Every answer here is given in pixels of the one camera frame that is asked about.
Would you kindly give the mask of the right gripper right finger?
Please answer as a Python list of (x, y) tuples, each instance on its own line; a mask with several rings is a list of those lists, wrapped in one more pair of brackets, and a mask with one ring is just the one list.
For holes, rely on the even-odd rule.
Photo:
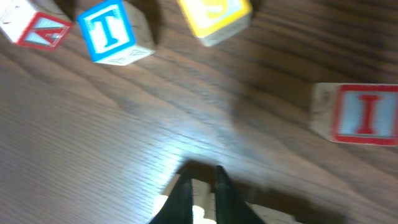
[(238, 194), (222, 166), (216, 166), (215, 179), (217, 224), (266, 224)]

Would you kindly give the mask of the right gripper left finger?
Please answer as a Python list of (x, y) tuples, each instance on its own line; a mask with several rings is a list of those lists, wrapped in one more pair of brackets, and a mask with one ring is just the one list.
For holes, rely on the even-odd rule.
[(193, 185), (189, 172), (183, 172), (168, 199), (149, 224), (193, 224)]

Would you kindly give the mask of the blue L block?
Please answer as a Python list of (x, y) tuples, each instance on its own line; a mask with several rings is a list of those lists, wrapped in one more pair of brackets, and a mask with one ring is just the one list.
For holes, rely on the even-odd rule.
[[(173, 187), (178, 181), (180, 175), (175, 174), (162, 193), (157, 195), (154, 199), (152, 208), (152, 217), (154, 218), (164, 206)], [(193, 187), (193, 222), (204, 224), (216, 224), (215, 220), (215, 195), (211, 193), (211, 187), (208, 183), (192, 179)]]

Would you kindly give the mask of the green R block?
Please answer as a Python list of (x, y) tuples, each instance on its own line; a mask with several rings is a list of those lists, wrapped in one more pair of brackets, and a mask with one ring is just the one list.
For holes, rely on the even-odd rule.
[(247, 204), (267, 224), (302, 224), (300, 222), (297, 222), (295, 217), (287, 213), (256, 204)]

